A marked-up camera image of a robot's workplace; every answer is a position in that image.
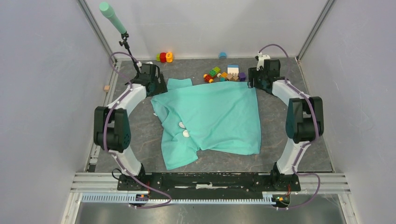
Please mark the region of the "yellow landscape brooch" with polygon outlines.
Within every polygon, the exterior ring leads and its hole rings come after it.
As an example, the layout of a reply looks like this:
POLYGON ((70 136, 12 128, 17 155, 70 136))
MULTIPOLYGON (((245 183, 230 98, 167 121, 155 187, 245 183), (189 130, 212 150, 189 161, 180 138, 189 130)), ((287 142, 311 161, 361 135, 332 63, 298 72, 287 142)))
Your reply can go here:
POLYGON ((189 137, 190 137, 190 134, 188 133, 187 130, 183 130, 182 135, 183 135, 184 137, 186 137, 186 138, 189 138, 189 137))

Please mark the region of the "teal t-shirt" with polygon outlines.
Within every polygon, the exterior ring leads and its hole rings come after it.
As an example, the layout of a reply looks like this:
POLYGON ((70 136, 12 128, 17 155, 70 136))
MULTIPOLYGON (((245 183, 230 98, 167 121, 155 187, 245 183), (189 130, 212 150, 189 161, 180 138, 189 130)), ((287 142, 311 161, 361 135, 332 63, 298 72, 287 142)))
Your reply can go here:
POLYGON ((193 85, 190 79, 171 78, 168 91, 154 96, 151 104, 163 127, 161 150, 167 170, 196 161, 199 150, 239 155, 260 152, 256 89, 244 82, 193 85), (189 138, 182 135, 183 130, 189 138))

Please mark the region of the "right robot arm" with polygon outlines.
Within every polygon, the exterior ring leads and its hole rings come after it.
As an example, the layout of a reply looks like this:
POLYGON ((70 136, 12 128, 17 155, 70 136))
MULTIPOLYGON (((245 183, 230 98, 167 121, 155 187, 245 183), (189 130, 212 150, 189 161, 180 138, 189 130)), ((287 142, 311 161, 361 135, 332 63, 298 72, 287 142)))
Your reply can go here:
POLYGON ((296 174, 306 149, 323 135, 323 100, 304 93, 282 77, 280 60, 271 59, 268 55, 255 58, 257 66, 248 69, 248 86, 279 98, 287 106, 285 131, 288 141, 275 164, 277 173, 269 181, 273 189, 282 190, 289 183, 286 175, 296 174))

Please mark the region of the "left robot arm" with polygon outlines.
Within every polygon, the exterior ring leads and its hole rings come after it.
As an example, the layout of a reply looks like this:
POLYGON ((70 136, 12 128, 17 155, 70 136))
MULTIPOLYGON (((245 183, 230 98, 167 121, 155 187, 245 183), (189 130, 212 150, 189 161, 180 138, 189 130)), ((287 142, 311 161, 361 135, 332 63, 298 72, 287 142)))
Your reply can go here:
POLYGON ((130 176, 128 183, 135 190, 143 189, 147 178, 141 174, 143 165, 130 147, 131 130, 128 117, 145 98, 166 93, 167 90, 159 66, 144 63, 140 73, 130 80, 119 97, 107 106, 98 106, 94 111, 94 144, 114 158, 121 172, 130 176))

